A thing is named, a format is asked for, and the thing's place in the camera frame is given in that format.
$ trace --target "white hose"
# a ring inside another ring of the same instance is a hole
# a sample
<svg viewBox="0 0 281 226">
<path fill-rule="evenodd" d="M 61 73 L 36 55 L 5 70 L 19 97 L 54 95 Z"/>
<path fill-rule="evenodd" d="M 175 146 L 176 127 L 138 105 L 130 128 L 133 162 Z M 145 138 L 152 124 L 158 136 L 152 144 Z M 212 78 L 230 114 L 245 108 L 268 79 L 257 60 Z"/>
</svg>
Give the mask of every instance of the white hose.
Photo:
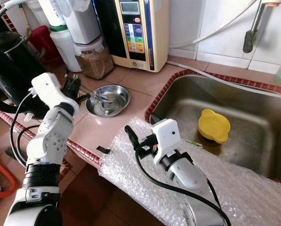
<svg viewBox="0 0 281 226">
<path fill-rule="evenodd" d="M 197 72 L 197 73 L 199 73 L 201 75 L 204 75 L 204 76 L 206 76 L 206 77 L 208 77 L 210 79 L 213 79 L 213 80 L 218 81 L 218 82 L 220 82 L 222 84 L 225 84 L 227 86 L 235 87 L 235 88 L 242 89 L 242 90 L 245 90 L 245 91 L 249 91 L 249 92 L 252 92 L 252 93 L 259 93 L 259 94 L 263 94 L 263 95 L 267 95 L 267 96 L 271 96 L 271 97 L 279 97 L 279 98 L 281 98 L 280 94 L 270 93 L 270 92 L 266 92 L 266 91 L 261 91 L 261 90 L 257 90 L 257 89 L 248 88 L 248 87 L 245 87 L 245 86 L 240 86 L 240 85 L 237 85 L 235 83 L 219 79 L 219 78 L 217 78 L 215 76 L 212 76 L 212 75 L 210 75 L 210 74 L 208 74 L 206 72 L 203 72 L 201 70 L 195 69 L 193 67 L 189 67 L 189 66 L 186 66 L 186 65 L 181 65 L 179 63 L 175 63 L 175 62 L 172 62 L 172 61 L 167 61 L 167 64 L 175 65 L 175 66 L 178 66 L 178 67 L 182 67 L 182 68 L 186 68 L 186 69 L 192 70 L 192 71 Z"/>
<path fill-rule="evenodd" d="M 4 3 L 4 6 L 0 9 L 0 19 L 2 17 L 2 15 L 10 8 L 12 8 L 15 5 L 27 2 L 29 0 L 11 0 L 11 1 L 7 1 L 6 3 Z"/>
<path fill-rule="evenodd" d="M 184 47 L 184 46 L 189 46 L 189 45 L 192 45 L 192 44 L 195 44 L 197 42 L 200 42 L 200 41 L 203 41 L 205 40 L 206 38 L 209 38 L 210 36 L 214 35 L 215 33 L 217 33 L 218 31 L 220 31 L 221 29 L 223 29 L 224 27 L 226 27 L 227 25 L 229 25 L 231 22 L 233 22 L 234 20 L 236 20 L 240 15 L 242 15 L 247 9 L 249 9 L 257 0 L 251 0 L 246 6 L 245 8 L 243 8 L 241 10 L 241 12 L 239 12 L 236 16 L 234 16 L 232 19 L 230 19 L 228 22 L 222 24 L 220 27 L 218 27 L 217 29 L 213 30 L 212 32 L 200 37 L 200 38 L 197 38 L 193 41 L 189 41 L 189 42 L 186 42 L 186 43 L 181 43 L 181 44 L 176 44 L 176 45 L 171 45 L 169 46 L 170 48 L 179 48 L 179 47 Z"/>
</svg>

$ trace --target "bubble wrap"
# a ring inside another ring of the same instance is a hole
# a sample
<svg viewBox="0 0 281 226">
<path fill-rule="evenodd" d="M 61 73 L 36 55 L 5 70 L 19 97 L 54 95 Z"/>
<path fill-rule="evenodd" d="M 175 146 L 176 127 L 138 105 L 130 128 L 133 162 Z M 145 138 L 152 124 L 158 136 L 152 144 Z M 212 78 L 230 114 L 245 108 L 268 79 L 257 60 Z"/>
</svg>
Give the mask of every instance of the bubble wrap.
<svg viewBox="0 0 281 226">
<path fill-rule="evenodd" d="M 138 138 L 151 134 L 150 124 L 139 118 L 129 123 Z M 112 153 L 102 159 L 99 174 L 127 193 L 167 226 L 186 226 L 181 194 L 161 188 L 143 176 L 135 152 L 122 128 L 111 144 Z M 180 152 L 188 152 L 214 186 L 223 211 L 233 226 L 281 226 L 281 184 L 255 172 L 229 164 L 207 151 L 181 142 Z M 155 179 L 171 184 L 165 171 L 156 167 L 152 156 L 141 163 Z"/>
</svg>

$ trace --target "red container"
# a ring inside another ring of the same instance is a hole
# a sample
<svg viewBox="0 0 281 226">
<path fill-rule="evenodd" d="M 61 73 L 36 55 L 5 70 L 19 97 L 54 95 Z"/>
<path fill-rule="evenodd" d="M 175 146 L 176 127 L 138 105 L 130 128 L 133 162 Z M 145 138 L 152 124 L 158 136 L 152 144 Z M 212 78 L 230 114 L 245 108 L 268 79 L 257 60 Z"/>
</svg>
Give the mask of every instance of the red container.
<svg viewBox="0 0 281 226">
<path fill-rule="evenodd" d="M 45 48 L 47 52 L 44 59 L 49 61 L 53 66 L 60 66 L 63 64 L 63 60 L 49 35 L 49 29 L 46 25 L 34 29 L 29 41 L 37 50 Z"/>
</svg>

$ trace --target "orange hose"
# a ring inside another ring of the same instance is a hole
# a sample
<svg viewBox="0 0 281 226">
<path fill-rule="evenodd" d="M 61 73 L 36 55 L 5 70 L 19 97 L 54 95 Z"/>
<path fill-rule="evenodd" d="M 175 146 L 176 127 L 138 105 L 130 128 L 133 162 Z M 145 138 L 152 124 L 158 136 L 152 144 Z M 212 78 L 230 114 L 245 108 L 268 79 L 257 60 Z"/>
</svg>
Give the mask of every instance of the orange hose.
<svg viewBox="0 0 281 226">
<path fill-rule="evenodd" d="M 11 189 L 9 189 L 8 191 L 0 192 L 0 198 L 6 198 L 17 190 L 18 184 L 16 179 L 1 165 L 0 173 L 3 174 L 11 184 Z"/>
</svg>

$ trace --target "colored label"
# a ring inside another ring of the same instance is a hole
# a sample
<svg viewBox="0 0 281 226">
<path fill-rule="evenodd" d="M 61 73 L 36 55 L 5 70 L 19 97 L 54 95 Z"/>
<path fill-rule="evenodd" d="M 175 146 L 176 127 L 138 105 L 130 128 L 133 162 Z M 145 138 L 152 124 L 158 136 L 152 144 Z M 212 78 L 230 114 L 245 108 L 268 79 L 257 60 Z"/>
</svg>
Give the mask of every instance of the colored label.
<svg viewBox="0 0 281 226">
<path fill-rule="evenodd" d="M 124 24 L 129 52 L 144 53 L 144 38 L 140 24 Z"/>
</svg>

